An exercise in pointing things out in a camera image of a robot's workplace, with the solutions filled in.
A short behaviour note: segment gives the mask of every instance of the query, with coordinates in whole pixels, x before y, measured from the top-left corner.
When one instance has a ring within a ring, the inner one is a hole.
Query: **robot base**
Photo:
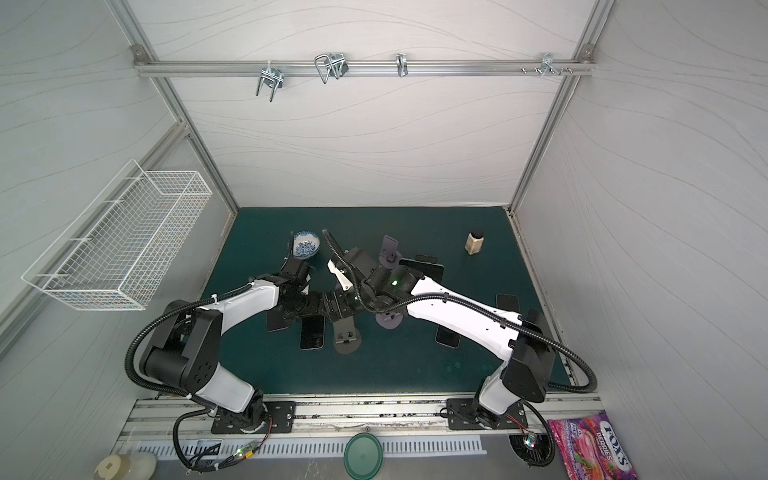
[[[296,402],[264,402],[266,414],[272,417],[272,433],[290,433],[293,429],[293,413],[296,411]],[[219,415],[214,418],[214,424],[210,432],[214,435],[226,435],[227,433],[243,433],[236,427],[237,420],[228,415]],[[262,425],[255,432],[266,433],[269,425]]]
[[[448,428],[451,430],[518,430],[518,424],[506,417],[493,415],[490,412],[482,412],[485,415],[485,425],[477,421],[478,411],[472,405],[474,399],[448,399],[445,406],[448,407]],[[507,415],[520,422],[524,427],[528,426],[525,411],[520,402],[515,402],[507,409]]]

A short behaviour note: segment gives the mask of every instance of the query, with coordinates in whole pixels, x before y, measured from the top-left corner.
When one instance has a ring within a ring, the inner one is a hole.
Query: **mounting plate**
[[[448,428],[451,430],[487,430],[479,423],[468,422],[474,420],[472,413],[473,399],[447,399],[445,406],[448,407]],[[528,420],[525,418],[525,411],[520,402],[515,402],[507,409],[507,415],[511,416],[524,427],[528,426]],[[514,421],[504,418],[500,421],[499,427],[493,430],[519,430],[518,424]]]
[[[293,416],[296,412],[296,402],[264,402],[266,410],[272,417],[271,433],[290,433],[293,429]],[[253,434],[266,433],[268,425],[264,425]],[[210,427],[214,435],[226,435],[227,433],[242,433],[222,417],[215,417],[214,424]]]

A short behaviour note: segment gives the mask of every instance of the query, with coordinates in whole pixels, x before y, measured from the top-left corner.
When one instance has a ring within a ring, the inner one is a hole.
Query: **blue and white porcelain bowl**
[[[293,236],[293,256],[306,260],[320,250],[320,238],[314,232],[299,232]]]

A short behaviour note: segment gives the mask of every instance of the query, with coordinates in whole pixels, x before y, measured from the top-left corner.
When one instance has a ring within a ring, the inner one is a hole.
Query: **dark green mat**
[[[482,251],[464,250],[468,232],[485,230]],[[442,283],[472,299],[495,305],[496,293],[512,293],[523,313],[540,310],[528,271],[505,212],[500,207],[446,208],[243,208],[205,289],[205,296],[243,285],[250,276],[274,273],[283,263],[289,232],[328,228],[343,248],[360,247],[377,258],[382,236],[400,242],[407,258],[437,257],[445,265]],[[322,245],[310,259],[313,290],[331,290],[336,278]],[[265,314],[230,329],[221,340],[220,361],[241,379],[267,393],[474,392],[501,360],[469,339],[457,349],[435,342],[437,325],[406,318],[394,330],[383,329],[373,315],[355,318],[362,345],[342,356],[333,348],[326,324],[322,349],[299,349],[299,323],[268,333]],[[552,380],[567,382],[560,360]]]

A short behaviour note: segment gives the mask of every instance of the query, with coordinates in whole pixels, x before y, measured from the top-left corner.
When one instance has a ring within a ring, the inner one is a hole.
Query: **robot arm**
[[[350,250],[345,259],[356,269],[357,278],[363,279],[362,294],[369,304],[388,306],[423,293],[441,293],[490,310],[509,322],[535,327],[517,312],[492,308],[453,293],[417,270],[405,266],[387,269],[359,249]],[[228,415],[245,432],[257,429],[266,415],[263,394],[218,362],[221,335],[265,310],[279,310],[279,315],[288,319],[322,313],[332,322],[351,322],[351,316],[363,307],[349,288],[348,273],[339,267],[329,264],[339,278],[336,291],[309,292],[308,264],[290,257],[280,272],[260,276],[250,282],[245,292],[166,320],[153,332],[141,358],[140,371],[220,407],[217,415]],[[180,304],[183,302],[178,300],[166,311]],[[409,315],[443,325],[484,346],[503,361],[479,389],[475,398],[479,408],[504,415],[520,398],[543,401],[554,351],[531,344],[526,338],[518,341],[517,330],[457,303],[424,300],[406,308]]]

